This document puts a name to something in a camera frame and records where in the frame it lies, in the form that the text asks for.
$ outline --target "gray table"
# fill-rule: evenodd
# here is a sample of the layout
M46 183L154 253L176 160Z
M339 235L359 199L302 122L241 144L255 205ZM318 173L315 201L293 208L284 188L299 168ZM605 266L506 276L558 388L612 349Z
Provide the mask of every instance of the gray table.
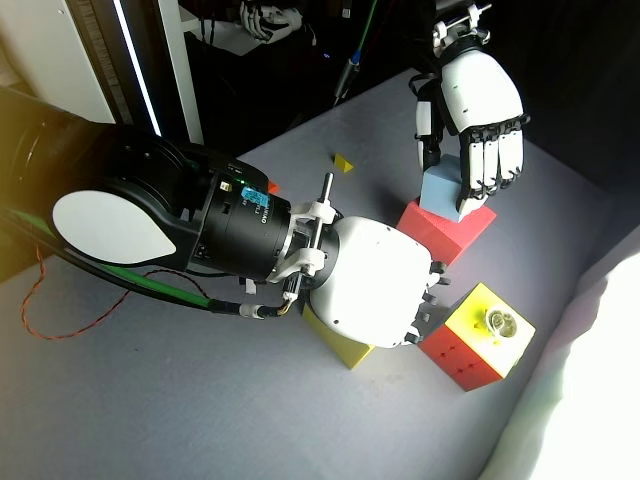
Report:
M337 174L334 205L395 225L420 187L410 75L243 159L298 202L317 196L340 152L355 170ZM537 147L527 144L525 158L517 186L490 201L498 218L450 268L453 285L437 290L451 305L483 281L536 326L505 381L464 393L413 346L376 349L349 371L297 312L259 322L139 296L83 337L46 342L20 325L31 268L0 289L0 478L475 478L607 209L603 193ZM75 329L120 294L58 259L47 264L30 311L42 330ZM242 297L232 279L203 284Z

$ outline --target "yellow top of block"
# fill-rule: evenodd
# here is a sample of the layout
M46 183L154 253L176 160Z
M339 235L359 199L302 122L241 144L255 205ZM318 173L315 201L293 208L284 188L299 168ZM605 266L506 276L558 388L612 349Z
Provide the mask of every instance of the yellow top of block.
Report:
M320 338L324 340L324 343L336 352L344 364L351 369L358 365L375 348L373 345L356 342L337 334L322 323L322 320L316 316L309 305L304 306L302 316Z
M495 305L508 304L486 285L479 283L445 325L504 378L522 357L536 329L509 307L518 330L512 338L494 337L486 326L485 314Z
M333 164L341 170L342 173L347 173L349 170L353 169L353 165L351 165L347 159L339 153L336 153L335 157L333 157Z

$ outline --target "orange wire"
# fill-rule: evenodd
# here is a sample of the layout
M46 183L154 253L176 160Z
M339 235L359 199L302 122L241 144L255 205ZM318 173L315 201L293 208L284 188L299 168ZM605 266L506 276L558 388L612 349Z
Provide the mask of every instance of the orange wire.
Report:
M85 327L82 327L81 329L76 330L73 333L67 333L67 334L64 334L64 335L45 335L45 334L40 333L39 331L35 330L31 326L31 324L29 323L29 319L27 318L27 307L29 306L29 302L31 301L31 299L33 298L35 293L38 291L38 289L42 285L42 282L44 282L44 279L45 279L45 277L47 275L47 267L45 266L44 259L42 258L42 253L40 252L40 247L38 245L36 245L36 258L38 259L38 262L40 263L40 275L38 277L38 280L36 280L36 282L33 284L31 289L27 293L27 296L22 301L22 307L20 307L20 314L22 316L22 325L27 330L27 332L29 332L34 337L41 338L43 340L64 340L66 338L73 338L73 337L77 337L78 335L82 335L87 330L99 325L105 318L107 318L109 315L111 315L120 305L122 305L122 302L124 302L124 300L131 293L130 290L127 290L116 301L116 303L114 303L113 306L111 306L111 308L109 308L105 313L100 315L98 318L96 318L89 325L87 325ZM150 272L145 273L143 276L144 277L148 277L148 276L154 275L156 273L170 273L172 275L177 275L177 276L179 276L181 278L184 278L185 280L188 280L189 282L191 282L191 284L194 285L204 297L209 298L207 293L198 284L198 282L196 282L194 279L192 279L192 278L188 277L187 275L184 275L184 274L182 274L180 272L174 272L173 270L166 270L166 269L158 269L158 270L151 270Z

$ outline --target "sticker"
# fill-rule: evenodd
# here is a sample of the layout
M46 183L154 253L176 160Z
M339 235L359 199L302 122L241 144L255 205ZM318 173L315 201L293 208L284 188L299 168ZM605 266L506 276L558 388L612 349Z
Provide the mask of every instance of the sticker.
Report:
M261 207L269 207L269 195L260 193L251 187L244 187L242 189L242 198Z

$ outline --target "white light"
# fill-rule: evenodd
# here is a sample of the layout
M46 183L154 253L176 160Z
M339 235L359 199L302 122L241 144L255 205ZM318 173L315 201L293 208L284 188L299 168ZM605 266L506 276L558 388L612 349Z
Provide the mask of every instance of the white light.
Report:
M142 76L142 70L140 69L140 63L138 62L138 56L136 55L136 50L133 48L131 33L129 33L129 26L127 25L127 19L124 16L124 11L122 10L120 0L113 0L113 5L116 7L116 13L118 15L118 21L120 22L120 28L122 28L124 41L127 44L127 49L129 50L129 57L131 57L131 63L133 63L133 69L136 72L138 84L140 85L140 90L142 91L142 97L144 98L144 103L147 106L147 111L149 112L149 117L151 118L153 131L156 133L156 135L162 135L160 133L160 125L158 125L158 120L156 119L156 114L153 111L153 105L151 105L151 98L149 97L149 92L147 91L147 84L145 83L144 77Z

